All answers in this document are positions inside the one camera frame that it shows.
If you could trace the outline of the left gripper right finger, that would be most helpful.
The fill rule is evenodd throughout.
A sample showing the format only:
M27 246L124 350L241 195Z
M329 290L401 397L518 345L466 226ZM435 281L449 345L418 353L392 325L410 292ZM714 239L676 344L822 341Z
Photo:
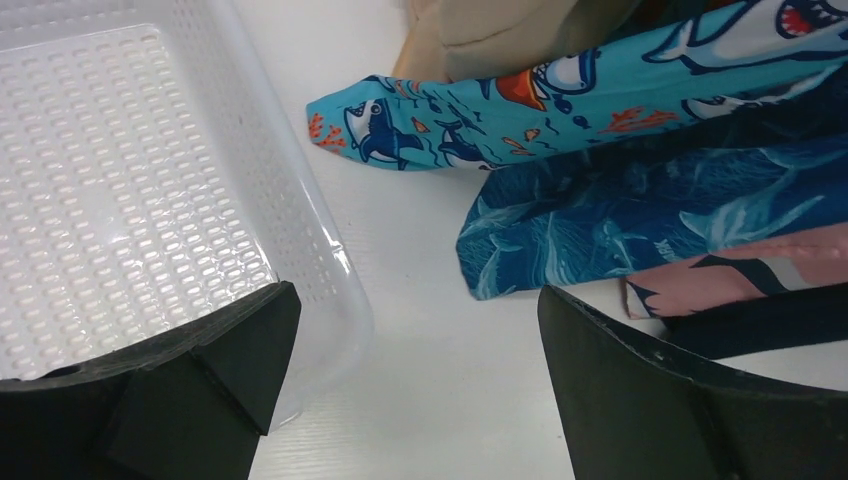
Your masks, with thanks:
M545 359L578 479L843 479L847 396L721 365L547 286Z

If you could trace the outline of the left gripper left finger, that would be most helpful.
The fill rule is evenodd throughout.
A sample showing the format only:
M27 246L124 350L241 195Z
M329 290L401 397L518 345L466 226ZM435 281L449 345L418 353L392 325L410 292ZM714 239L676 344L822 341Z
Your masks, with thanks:
M295 287L35 380L1 384L5 479L245 479L296 339Z

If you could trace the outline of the white perforated plastic basket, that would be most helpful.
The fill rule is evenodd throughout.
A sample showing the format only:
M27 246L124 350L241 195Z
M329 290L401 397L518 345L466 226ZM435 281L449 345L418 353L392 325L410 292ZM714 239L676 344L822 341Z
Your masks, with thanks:
M291 282L281 426L360 364L361 283L230 1L1 5L1 376Z

